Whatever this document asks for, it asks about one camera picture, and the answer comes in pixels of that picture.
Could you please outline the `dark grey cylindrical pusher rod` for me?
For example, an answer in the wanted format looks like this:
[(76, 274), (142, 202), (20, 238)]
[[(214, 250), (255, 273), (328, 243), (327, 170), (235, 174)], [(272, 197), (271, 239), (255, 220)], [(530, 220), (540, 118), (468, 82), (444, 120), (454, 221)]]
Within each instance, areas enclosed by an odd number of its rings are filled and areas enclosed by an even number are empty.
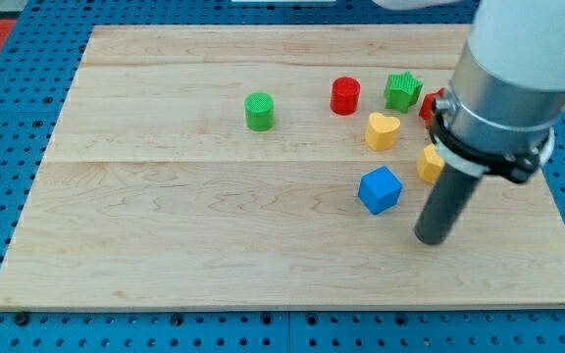
[(414, 226), (416, 237), (427, 245), (442, 244), (481, 179), (446, 164)]

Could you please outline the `black and white mounting flange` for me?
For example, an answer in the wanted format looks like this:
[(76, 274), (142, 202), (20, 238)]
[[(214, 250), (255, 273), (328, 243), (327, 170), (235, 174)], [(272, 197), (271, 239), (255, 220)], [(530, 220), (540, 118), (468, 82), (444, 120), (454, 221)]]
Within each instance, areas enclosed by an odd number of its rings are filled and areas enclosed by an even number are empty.
[(527, 182), (552, 154), (552, 125), (500, 125), (475, 114), (460, 101), (436, 98), (429, 135), (447, 165), (469, 177), (503, 177)]

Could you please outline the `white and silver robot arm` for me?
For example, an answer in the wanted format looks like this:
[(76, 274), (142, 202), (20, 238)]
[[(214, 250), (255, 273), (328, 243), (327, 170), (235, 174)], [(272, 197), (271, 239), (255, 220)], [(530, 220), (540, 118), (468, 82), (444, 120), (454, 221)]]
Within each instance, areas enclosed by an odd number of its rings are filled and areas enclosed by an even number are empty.
[(483, 176), (524, 183), (550, 158), (565, 110), (565, 0), (480, 3), (459, 62), (433, 105), (445, 165), (414, 227), (444, 242)]

